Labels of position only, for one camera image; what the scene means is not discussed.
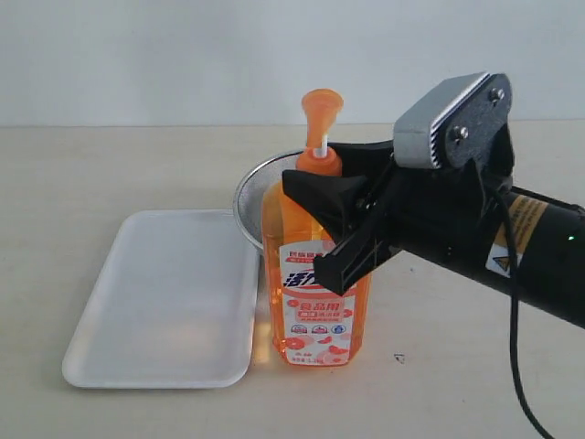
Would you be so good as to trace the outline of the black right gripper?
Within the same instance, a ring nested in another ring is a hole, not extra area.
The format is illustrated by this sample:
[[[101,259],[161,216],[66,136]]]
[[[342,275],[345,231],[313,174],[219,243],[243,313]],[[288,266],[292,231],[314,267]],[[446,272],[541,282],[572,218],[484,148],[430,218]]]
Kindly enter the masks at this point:
[[[282,172],[284,194],[308,212],[335,247],[314,263],[315,278],[344,295],[400,251],[456,268],[482,268],[511,223],[514,148],[508,125],[482,138],[462,166],[402,169],[391,140],[332,142],[339,177]]]

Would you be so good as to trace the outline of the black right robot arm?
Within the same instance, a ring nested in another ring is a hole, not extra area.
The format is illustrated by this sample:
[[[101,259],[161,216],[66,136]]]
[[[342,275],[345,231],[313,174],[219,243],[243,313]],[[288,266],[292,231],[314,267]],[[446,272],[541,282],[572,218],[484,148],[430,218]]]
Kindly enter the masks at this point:
[[[314,259],[315,280],[335,294],[399,252],[410,252],[575,326],[584,323],[584,210],[511,183],[511,139],[495,158],[455,169],[398,166],[391,141],[336,143],[338,177],[282,174],[284,194],[335,247]]]

